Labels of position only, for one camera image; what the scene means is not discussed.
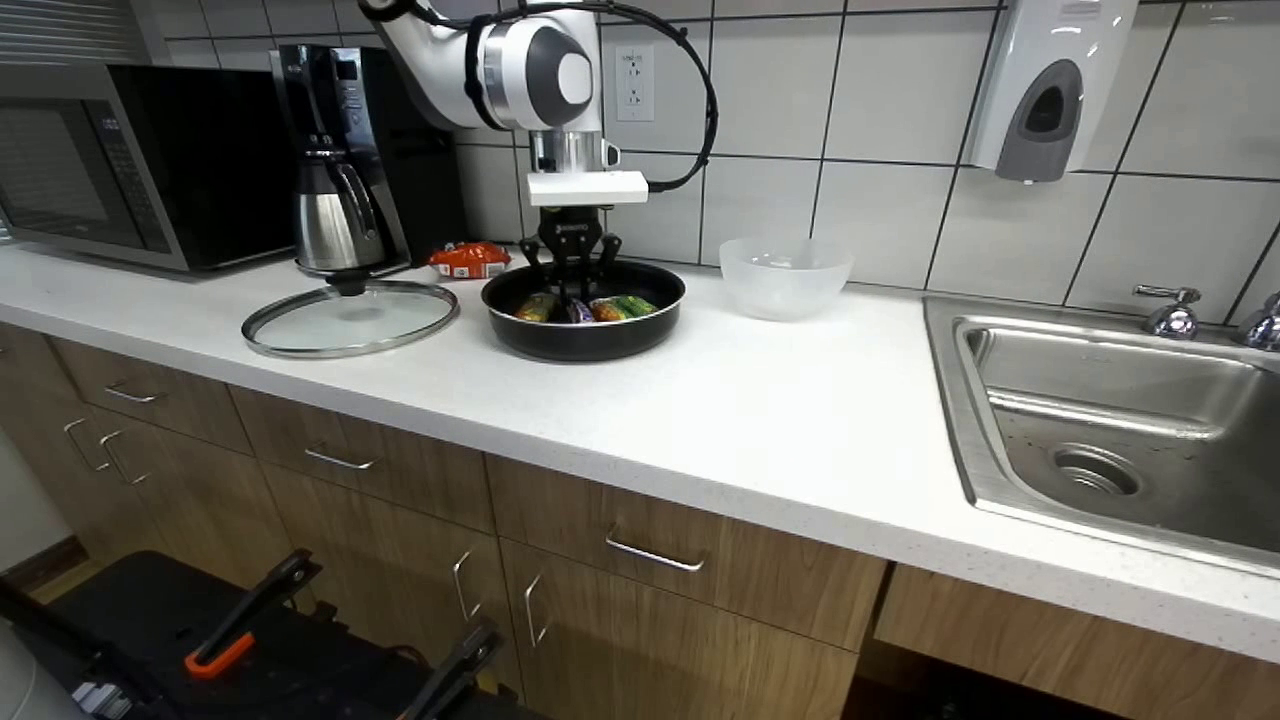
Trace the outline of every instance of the sink faucet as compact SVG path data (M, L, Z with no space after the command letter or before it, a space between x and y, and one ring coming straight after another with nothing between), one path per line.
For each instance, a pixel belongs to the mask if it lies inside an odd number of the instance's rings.
M1145 317L1145 325L1140 325L1145 330L1177 336L1177 341L1191 341L1198 330L1198 320L1191 311L1191 305L1198 301L1194 288L1145 283L1145 288L1135 288L1135 296L1166 301L1158 311Z
M1266 296L1266 305L1245 325L1246 349L1280 349L1280 293Z

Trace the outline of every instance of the white bowl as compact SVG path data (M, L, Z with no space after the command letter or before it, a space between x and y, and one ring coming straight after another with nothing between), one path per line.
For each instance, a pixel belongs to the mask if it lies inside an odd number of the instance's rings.
M723 240L718 270L741 311L804 320L837 305L850 259L819 250L773 250L756 240Z

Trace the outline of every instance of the glass lid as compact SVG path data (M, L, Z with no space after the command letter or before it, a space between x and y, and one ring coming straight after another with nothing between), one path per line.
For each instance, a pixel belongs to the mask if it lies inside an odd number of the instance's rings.
M361 296L317 288L251 311L239 325L262 356L333 359L417 345L457 317L457 296L430 283L369 278Z

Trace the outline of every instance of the electrical outlet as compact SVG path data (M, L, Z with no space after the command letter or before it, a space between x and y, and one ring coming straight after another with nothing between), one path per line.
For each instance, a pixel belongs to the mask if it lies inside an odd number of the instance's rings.
M646 45L616 45L612 48L612 108L626 122L646 122L650 108L650 48Z

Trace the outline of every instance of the black frying pan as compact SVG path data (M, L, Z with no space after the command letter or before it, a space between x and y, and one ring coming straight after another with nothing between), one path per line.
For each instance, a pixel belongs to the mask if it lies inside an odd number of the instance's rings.
M547 288L543 267L515 267L483 283L481 301L486 305L495 336L535 359L618 359L638 356L670 336L685 278L650 262L612 259L597 267L601 296L644 296L656 311L612 325L540 325L521 320L515 306Z

